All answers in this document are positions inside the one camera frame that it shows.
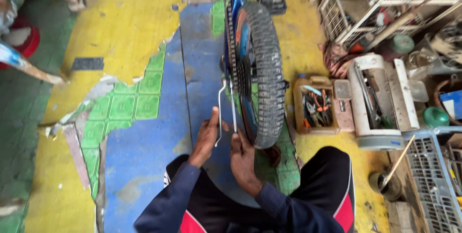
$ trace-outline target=bicycle rear wheel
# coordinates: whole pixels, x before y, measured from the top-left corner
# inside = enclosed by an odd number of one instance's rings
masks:
[[[240,8],[236,49],[245,129],[255,148],[266,149],[282,130],[286,89],[278,36],[265,6],[246,3]]]

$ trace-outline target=hand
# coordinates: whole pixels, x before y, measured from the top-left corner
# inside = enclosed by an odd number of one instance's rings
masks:
[[[263,184],[254,172],[255,148],[240,128],[232,135],[230,156],[231,170],[237,183],[250,196],[257,197]]]
[[[212,155],[212,148],[215,145],[218,133],[218,111],[218,107],[213,107],[210,119],[202,121],[196,144],[194,145],[193,152],[188,159],[188,163],[190,165],[200,168]],[[221,125],[225,131],[229,131],[230,128],[224,120],[221,120]]]

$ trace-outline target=bicycle pedal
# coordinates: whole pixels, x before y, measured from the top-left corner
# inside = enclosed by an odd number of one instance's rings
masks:
[[[260,0],[272,16],[283,15],[286,13],[287,4],[286,0]]]

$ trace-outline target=wheel rim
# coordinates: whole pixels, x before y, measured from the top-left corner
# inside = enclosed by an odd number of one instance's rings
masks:
[[[252,75],[255,69],[255,57],[253,53],[252,36],[248,24],[243,24],[241,37],[237,45],[239,64],[243,72],[243,93],[240,95],[243,119],[247,134],[255,141],[258,130],[258,86],[252,83]]]

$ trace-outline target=blue painted floor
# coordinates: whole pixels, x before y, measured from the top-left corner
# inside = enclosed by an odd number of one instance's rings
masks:
[[[223,36],[212,35],[211,6],[188,5],[180,13],[181,28],[166,47],[158,118],[135,121],[130,128],[114,130],[108,137],[106,232],[134,232],[134,221],[164,187],[165,166],[176,156],[191,151],[202,120],[208,119],[212,107],[218,105]],[[221,102],[222,117],[231,125],[231,103],[224,93]],[[231,134],[225,132],[204,168],[229,197],[257,207],[232,175]]]

